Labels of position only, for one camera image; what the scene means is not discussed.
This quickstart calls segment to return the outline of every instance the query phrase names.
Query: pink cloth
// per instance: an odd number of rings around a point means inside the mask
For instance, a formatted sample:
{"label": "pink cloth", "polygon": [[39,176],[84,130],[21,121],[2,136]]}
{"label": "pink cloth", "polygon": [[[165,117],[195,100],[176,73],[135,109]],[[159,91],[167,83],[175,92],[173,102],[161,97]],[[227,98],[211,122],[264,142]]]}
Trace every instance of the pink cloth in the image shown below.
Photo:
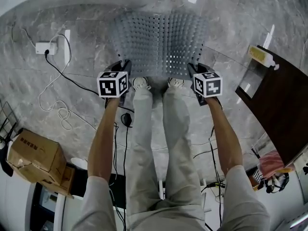
{"label": "pink cloth", "polygon": [[263,177],[269,179],[273,174],[278,170],[284,168],[284,164],[276,150],[271,151],[261,157],[260,161],[260,170],[263,174]]}

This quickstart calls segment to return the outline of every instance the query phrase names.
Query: forearm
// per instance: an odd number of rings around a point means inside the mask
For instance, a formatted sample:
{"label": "forearm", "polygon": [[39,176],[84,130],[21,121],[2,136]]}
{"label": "forearm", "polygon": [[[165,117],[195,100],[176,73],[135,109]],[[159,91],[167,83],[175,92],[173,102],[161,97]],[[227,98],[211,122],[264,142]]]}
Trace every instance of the forearm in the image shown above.
{"label": "forearm", "polygon": [[213,117],[220,167],[226,176],[235,165],[243,165],[241,146],[219,103],[213,98],[206,101]]}
{"label": "forearm", "polygon": [[118,99],[111,99],[95,134],[88,158],[88,176],[109,182],[112,169],[113,135]]}

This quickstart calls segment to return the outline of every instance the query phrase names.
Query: marble floor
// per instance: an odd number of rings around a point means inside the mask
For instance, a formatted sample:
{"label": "marble floor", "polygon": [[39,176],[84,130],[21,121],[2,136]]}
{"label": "marble floor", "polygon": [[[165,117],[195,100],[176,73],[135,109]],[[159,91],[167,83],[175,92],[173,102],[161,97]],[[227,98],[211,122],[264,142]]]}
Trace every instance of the marble floor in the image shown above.
{"label": "marble floor", "polygon": [[[251,152],[254,147],[262,155],[274,150],[264,129],[234,92],[249,70],[246,51],[249,44],[263,46],[282,56],[308,74],[308,50],[303,50],[308,33],[308,0],[148,0],[142,6],[125,4],[54,4],[50,8],[34,9],[33,1],[27,1],[0,17],[0,100],[8,101],[13,108],[19,126],[42,136],[58,141],[67,160],[71,157],[87,158],[92,139],[104,112],[104,101],[92,93],[81,90],[64,78],[59,78],[40,97],[41,106],[51,109],[57,100],[62,100],[68,109],[85,119],[91,126],[71,113],[67,122],[72,130],[61,126],[57,103],[50,112],[39,106],[39,94],[58,76],[46,63],[44,55],[36,55],[22,28],[26,29],[33,42],[49,41],[57,33],[69,34],[72,60],[64,73],[81,85],[96,90],[97,74],[118,60],[108,38],[108,25],[117,15],[129,11],[169,13],[180,11],[195,13],[207,20],[204,35],[203,55],[200,62],[219,71],[224,78],[223,96],[220,101],[228,120],[235,130],[244,155],[246,169],[257,164]],[[25,7],[32,4],[31,10]],[[51,58],[53,64],[63,69],[65,47],[58,39],[59,50]],[[152,79],[159,86],[164,79]],[[208,139],[213,126],[207,106],[200,107],[187,81],[183,90],[191,116],[190,139],[192,155],[209,151]],[[125,106],[132,107],[134,93],[127,95]],[[117,165],[123,172],[126,127],[120,117],[126,111],[118,109]],[[167,171],[168,150],[162,129],[162,103],[154,96],[152,113],[152,148],[158,178],[164,179]],[[128,133],[128,157],[131,129]],[[211,138],[216,146],[215,135]],[[195,165],[199,177],[214,180],[215,171],[211,153],[197,156]]]}

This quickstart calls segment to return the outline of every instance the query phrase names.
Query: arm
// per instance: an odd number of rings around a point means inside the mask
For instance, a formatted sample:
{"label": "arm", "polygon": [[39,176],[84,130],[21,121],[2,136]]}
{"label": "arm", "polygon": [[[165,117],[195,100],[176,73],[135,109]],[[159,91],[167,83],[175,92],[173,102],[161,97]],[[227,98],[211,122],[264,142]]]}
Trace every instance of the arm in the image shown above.
{"label": "arm", "polygon": [[113,133],[119,99],[110,99],[97,129],[88,159],[88,182],[81,215],[74,231],[116,231],[114,210],[109,193],[112,168]]}
{"label": "arm", "polygon": [[111,175],[114,123],[119,100],[119,98],[109,100],[88,158],[88,176],[98,176],[107,182]]}
{"label": "arm", "polygon": [[220,104],[214,98],[207,98],[206,101],[214,122],[220,167],[226,176],[232,167],[243,165],[241,146]]}
{"label": "arm", "polygon": [[219,231],[269,230],[270,218],[246,175],[239,140],[219,103],[213,98],[206,101],[213,117],[221,170],[227,182]]}

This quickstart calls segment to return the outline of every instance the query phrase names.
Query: hand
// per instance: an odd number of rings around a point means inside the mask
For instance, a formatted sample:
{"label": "hand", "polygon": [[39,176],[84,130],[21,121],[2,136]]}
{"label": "hand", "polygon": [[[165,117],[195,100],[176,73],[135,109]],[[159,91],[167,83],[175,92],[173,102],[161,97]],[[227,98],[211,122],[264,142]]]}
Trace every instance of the hand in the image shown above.
{"label": "hand", "polygon": [[218,101],[213,97],[205,98],[205,101],[207,102],[208,105],[219,104]]}
{"label": "hand", "polygon": [[109,98],[108,99],[108,103],[107,103],[107,107],[111,106],[111,107],[118,107],[120,103],[120,98]]}

